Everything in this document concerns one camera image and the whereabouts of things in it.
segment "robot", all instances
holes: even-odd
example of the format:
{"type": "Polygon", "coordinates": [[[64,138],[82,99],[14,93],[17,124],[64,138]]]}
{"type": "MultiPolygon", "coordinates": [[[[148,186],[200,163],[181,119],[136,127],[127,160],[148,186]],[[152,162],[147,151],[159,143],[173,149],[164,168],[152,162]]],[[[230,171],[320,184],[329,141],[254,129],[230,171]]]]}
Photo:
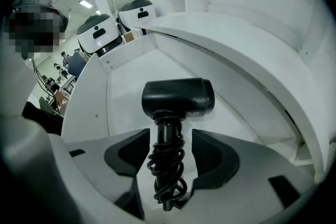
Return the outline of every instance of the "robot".
{"type": "MultiPolygon", "coordinates": [[[[67,17],[52,7],[51,0],[15,0],[13,7],[15,15],[39,7],[42,16],[44,12],[53,14],[60,32],[66,29],[67,17]]],[[[127,21],[122,13],[120,18],[127,21]]],[[[122,44],[114,22],[105,15],[89,18],[78,29],[77,37],[86,52],[98,56],[122,44]]],[[[13,74],[34,78],[8,45],[2,46],[1,54],[8,56],[5,64],[13,74]]],[[[10,76],[5,78],[2,93],[9,96],[10,86],[17,82],[10,76]]],[[[6,111],[13,98],[1,106],[2,158],[14,177],[60,222],[145,220],[136,174],[150,151],[149,129],[65,144],[61,137],[47,135],[38,124],[19,117],[33,86],[34,80],[20,91],[14,109],[6,111]]],[[[267,223],[287,221],[296,213],[291,206],[313,183],[262,145],[193,130],[192,153],[198,177],[188,189],[183,179],[181,122],[211,113],[214,105],[214,91],[206,79],[150,81],[144,85],[143,111],[158,126],[158,140],[147,164],[148,172],[156,177],[153,198],[164,211],[181,209],[173,223],[221,222],[223,217],[228,222],[258,223],[263,221],[265,208],[283,210],[267,223]]]]}

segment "ceiling light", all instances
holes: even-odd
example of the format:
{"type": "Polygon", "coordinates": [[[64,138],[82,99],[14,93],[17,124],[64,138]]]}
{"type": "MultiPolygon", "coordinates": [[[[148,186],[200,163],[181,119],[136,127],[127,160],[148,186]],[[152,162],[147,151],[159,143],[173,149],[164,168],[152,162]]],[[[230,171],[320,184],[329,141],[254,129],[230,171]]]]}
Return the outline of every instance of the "ceiling light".
{"type": "Polygon", "coordinates": [[[81,2],[79,2],[80,5],[83,5],[86,8],[91,8],[92,5],[90,3],[87,3],[85,0],[82,0],[81,2]]]}

